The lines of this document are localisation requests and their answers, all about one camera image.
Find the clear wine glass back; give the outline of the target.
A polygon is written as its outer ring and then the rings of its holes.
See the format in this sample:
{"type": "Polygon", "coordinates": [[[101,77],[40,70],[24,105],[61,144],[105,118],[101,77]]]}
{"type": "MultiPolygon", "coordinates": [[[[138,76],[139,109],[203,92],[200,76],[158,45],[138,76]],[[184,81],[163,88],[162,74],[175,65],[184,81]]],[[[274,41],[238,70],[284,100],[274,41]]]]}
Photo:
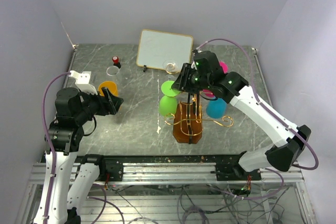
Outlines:
{"type": "Polygon", "coordinates": [[[175,81],[181,68],[176,61],[168,59],[163,62],[163,70],[165,71],[164,81],[175,81]]]}

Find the clear wine glass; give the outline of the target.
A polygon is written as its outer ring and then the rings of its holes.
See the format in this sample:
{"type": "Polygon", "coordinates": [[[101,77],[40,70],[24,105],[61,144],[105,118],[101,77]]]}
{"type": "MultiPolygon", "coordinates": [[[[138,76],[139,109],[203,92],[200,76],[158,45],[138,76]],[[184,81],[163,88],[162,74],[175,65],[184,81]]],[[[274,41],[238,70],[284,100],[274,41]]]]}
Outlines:
{"type": "Polygon", "coordinates": [[[109,66],[106,69],[108,80],[117,80],[120,77],[120,69],[117,66],[109,66]]]}
{"type": "Polygon", "coordinates": [[[164,81],[175,81],[181,68],[176,61],[168,59],[163,62],[163,70],[165,71],[164,81]]]}

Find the orange wine glass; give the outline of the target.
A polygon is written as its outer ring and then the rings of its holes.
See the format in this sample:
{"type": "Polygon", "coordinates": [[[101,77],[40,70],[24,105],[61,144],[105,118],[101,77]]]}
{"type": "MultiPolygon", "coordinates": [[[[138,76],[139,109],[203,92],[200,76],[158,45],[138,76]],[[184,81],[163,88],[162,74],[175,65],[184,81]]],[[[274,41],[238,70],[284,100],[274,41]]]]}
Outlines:
{"type": "Polygon", "coordinates": [[[113,82],[113,81],[105,81],[105,82],[101,83],[101,84],[99,85],[99,87],[98,87],[98,91],[99,91],[99,94],[100,94],[101,96],[103,96],[103,93],[102,93],[102,88],[103,88],[103,87],[107,87],[113,95],[119,97],[118,87],[117,87],[117,85],[116,85],[115,82],[113,82]]]}

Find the green wine glass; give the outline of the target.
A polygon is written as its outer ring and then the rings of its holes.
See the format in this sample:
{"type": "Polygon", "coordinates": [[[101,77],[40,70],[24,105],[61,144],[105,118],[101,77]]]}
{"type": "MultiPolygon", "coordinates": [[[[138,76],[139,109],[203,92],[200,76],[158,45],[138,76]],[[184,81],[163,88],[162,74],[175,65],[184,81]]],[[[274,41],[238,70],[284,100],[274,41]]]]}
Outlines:
{"type": "Polygon", "coordinates": [[[161,85],[161,92],[163,97],[159,101],[159,113],[162,116],[171,117],[177,110],[177,96],[181,93],[172,88],[174,81],[168,80],[161,85]]]}

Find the clear wine glass front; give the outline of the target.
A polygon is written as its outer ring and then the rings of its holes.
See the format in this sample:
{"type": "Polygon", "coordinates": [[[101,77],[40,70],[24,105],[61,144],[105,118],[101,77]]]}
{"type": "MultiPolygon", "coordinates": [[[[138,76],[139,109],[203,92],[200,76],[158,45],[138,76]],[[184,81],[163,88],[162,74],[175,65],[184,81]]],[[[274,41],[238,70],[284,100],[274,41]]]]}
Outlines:
{"type": "Polygon", "coordinates": [[[106,69],[108,80],[117,80],[120,77],[120,69],[117,66],[109,66],[106,69]]]}

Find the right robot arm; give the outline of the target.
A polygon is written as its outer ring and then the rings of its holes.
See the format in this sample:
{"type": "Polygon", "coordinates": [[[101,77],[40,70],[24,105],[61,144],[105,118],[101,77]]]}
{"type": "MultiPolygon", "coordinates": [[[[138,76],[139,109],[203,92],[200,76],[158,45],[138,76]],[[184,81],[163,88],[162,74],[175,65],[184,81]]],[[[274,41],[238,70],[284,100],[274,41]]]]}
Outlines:
{"type": "Polygon", "coordinates": [[[260,168],[288,171],[311,134],[306,125],[297,126],[275,111],[240,74],[234,71],[225,73],[217,56],[210,51],[197,53],[193,64],[184,63],[172,89],[191,94],[208,90],[246,114],[270,137],[271,145],[240,154],[231,167],[232,175],[239,180],[260,168]]]}

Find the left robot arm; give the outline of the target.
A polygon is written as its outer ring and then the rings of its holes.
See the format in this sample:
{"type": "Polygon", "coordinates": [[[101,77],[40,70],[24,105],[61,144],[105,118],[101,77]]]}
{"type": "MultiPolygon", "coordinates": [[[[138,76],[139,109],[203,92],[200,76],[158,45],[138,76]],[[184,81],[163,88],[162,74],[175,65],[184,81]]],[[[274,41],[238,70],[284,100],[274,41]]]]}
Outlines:
{"type": "Polygon", "coordinates": [[[72,183],[71,172],[79,145],[85,136],[83,125],[96,116],[115,115],[123,99],[107,87],[97,94],[86,94],[77,88],[57,92],[56,119],[51,122],[46,140],[52,147],[46,152],[43,192],[34,223],[80,223],[80,212],[95,180],[107,175],[102,155],[87,154],[72,183]]]}

